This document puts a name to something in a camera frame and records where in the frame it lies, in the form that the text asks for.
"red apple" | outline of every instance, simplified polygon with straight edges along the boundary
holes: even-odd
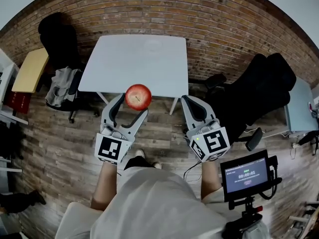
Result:
[[[152,101],[150,90],[143,84],[135,84],[129,87],[125,93],[125,102],[134,110],[146,109]]]

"shoe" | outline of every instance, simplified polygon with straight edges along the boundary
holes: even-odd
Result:
[[[293,143],[293,149],[296,149],[298,147],[300,147],[301,145],[299,143]]]
[[[153,163],[152,166],[155,167],[155,168],[157,168],[157,169],[161,169],[161,163],[159,163],[159,162]]]
[[[134,157],[142,157],[142,158],[145,158],[144,151],[143,151],[142,149],[138,149],[138,150],[135,152]]]
[[[40,193],[37,190],[33,190],[30,195],[33,197],[34,201],[36,203],[40,203],[42,205],[46,205],[46,201],[43,198],[43,196],[40,195]]]

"yellow table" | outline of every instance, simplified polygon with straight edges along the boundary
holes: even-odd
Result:
[[[12,91],[34,93],[48,60],[49,55],[45,48],[29,52],[18,72]]]

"small display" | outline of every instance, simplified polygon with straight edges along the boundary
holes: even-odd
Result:
[[[268,181],[265,158],[225,169],[227,192],[247,189]]]

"black office chair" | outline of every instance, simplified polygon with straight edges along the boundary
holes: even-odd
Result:
[[[267,58],[257,54],[237,81],[229,85],[225,82],[222,74],[204,81],[208,89],[205,101],[212,106],[220,125],[226,128],[230,144],[246,141],[247,149],[252,150],[261,140],[261,129],[249,137],[239,136],[247,125],[289,103],[289,91],[295,85],[296,76],[281,54]]]
[[[57,12],[44,18],[38,27],[40,40],[49,54],[49,61],[55,70],[70,67],[72,70],[80,69],[76,72],[72,80],[68,94],[73,95],[78,91],[81,77],[85,68],[80,60],[80,55],[77,47],[76,32],[73,26],[64,25],[62,23],[62,13]],[[51,77],[54,75],[46,75],[40,79],[41,83],[46,84],[48,87],[51,85]],[[74,123],[72,118],[73,113],[77,110],[92,110],[94,116],[98,117],[98,112],[93,110],[90,105],[83,99],[83,94],[78,91],[78,97],[74,101],[65,100],[61,107],[47,106],[64,112],[70,112],[69,122]]]

